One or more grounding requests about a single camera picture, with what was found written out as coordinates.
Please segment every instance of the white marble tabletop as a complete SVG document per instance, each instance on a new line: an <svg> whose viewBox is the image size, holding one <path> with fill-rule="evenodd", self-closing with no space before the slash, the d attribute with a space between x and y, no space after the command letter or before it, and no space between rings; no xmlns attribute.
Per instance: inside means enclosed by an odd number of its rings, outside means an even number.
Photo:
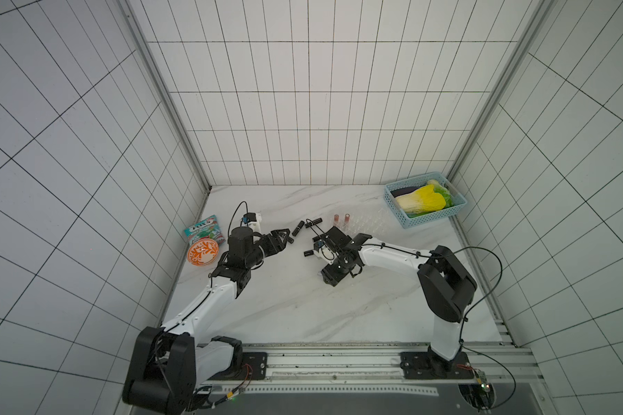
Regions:
<svg viewBox="0 0 623 415"><path fill-rule="evenodd" d="M347 186L216 186L202 218L216 214L228 236L228 223L241 201L250 212L262 215L262 230L295 228L305 218L323 218L324 230L333 225L334 214L351 215L348 234L364 232L384 242L417 249L444 245L461 248L448 219L403 229L383 200L382 185ZM238 210L242 217L244 206ZM199 338L206 343L217 335L243 343L299 342L429 342L434 315L424 299L417 278L382 268L365 267L356 278L347 276L336 287L325 284L319 271L325 262L305 258L314 233L303 228L292 245L266 258L224 313ZM220 253L228 249L224 243ZM470 271L464 252L457 257ZM198 267L185 263L165 320L172 318L205 288L214 264ZM478 287L473 301L482 297ZM466 341L500 341L487 304L482 302L469 315L464 327Z"/></svg>

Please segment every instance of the black mounting plate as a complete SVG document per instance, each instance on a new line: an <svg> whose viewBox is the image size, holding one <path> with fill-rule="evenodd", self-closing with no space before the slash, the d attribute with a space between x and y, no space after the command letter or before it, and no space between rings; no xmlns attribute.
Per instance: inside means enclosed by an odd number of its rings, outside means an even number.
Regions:
<svg viewBox="0 0 623 415"><path fill-rule="evenodd" d="M254 372L252 373L252 380L263 380L266 378L266 369L268 368L268 354L265 352L243 352L242 364L249 364ZM242 369L233 376L222 376L220 374L213 375L210 380L242 380L247 376L247 367Z"/></svg>
<svg viewBox="0 0 623 415"><path fill-rule="evenodd" d="M404 369L404 379L433 380L441 378L429 367L428 352L401 352L399 356L401 357L399 367ZM444 372L445 377L443 378L451 380L473 379L472 370L457 367L457 365L466 364L470 365L468 356L464 352L459 353L452 363L452 370Z"/></svg>

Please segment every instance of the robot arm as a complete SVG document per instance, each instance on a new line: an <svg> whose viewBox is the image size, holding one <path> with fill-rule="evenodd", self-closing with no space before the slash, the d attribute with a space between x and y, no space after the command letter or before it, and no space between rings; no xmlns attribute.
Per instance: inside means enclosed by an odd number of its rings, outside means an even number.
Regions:
<svg viewBox="0 0 623 415"><path fill-rule="evenodd" d="M461 352L461 322L473 301L477 283L452 251L437 246L432 251L385 244L371 235L353 239L333 227L315 241L316 256L327 262L321 271L324 282L336 286L348 274L364 266L378 266L417 278L427 305L435 314L429 347L432 372L448 372Z"/></svg>
<svg viewBox="0 0 623 415"><path fill-rule="evenodd" d="M126 403L180 414L198 384L220 372L241 371L239 340L218 336L204 347L196 344L197 337L241 294L252 269L286 247L289 229L260 234L259 216L247 213L242 222L248 226L233 229L228 251L210 273L203 292L160 328L145 328L137 336L122 392Z"/></svg>

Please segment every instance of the blue plastic basket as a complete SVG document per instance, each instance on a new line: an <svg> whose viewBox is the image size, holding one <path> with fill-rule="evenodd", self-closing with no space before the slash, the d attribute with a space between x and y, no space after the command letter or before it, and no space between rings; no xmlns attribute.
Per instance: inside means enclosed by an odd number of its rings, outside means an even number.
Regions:
<svg viewBox="0 0 623 415"><path fill-rule="evenodd" d="M410 186L418 186L422 187L427 184L428 180L435 178L439 181L441 186L447 188L452 196L452 202L454 206L451 208L445 208L440 211L431 212L428 214L424 214L422 216L417 216L415 218L409 218L406 213L404 213L403 209L399 207L399 203L395 200L392 193L393 190L397 190L398 188L410 187ZM452 185L442 174L438 171L434 171L432 173L427 173L421 176L409 177L404 180L399 180L394 183L390 183L385 185L385 201L388 202L388 206L390 206L390 210L395 214L397 219L399 219L399 223L401 223L402 228L411 228L416 225L420 225L423 223L431 222L432 220L437 220L441 218L447 218L448 216L452 216L453 214L457 214L462 207L466 204L466 199L464 196L457 191L457 188Z"/></svg>

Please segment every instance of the orange patterned bowl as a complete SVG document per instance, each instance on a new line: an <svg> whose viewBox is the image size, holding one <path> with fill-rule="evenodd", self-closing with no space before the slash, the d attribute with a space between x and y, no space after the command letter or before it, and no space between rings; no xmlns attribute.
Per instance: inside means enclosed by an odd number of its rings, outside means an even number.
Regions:
<svg viewBox="0 0 623 415"><path fill-rule="evenodd" d="M202 238L194 242L187 251L187 261L203 266L214 261L219 253L219 245L212 238Z"/></svg>

